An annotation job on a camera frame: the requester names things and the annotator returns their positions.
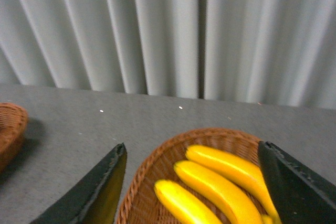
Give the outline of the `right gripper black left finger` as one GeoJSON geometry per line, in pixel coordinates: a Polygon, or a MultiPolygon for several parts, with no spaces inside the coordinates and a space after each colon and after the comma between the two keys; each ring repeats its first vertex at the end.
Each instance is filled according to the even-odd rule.
{"type": "Polygon", "coordinates": [[[117,144],[32,223],[114,223],[126,164],[126,147],[117,144]]]}

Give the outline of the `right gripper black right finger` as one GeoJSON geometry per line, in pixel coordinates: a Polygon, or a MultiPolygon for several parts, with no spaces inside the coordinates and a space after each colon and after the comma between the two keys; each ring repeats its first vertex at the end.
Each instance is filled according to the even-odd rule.
{"type": "Polygon", "coordinates": [[[271,142],[258,160],[282,223],[335,223],[335,185],[271,142]]]}

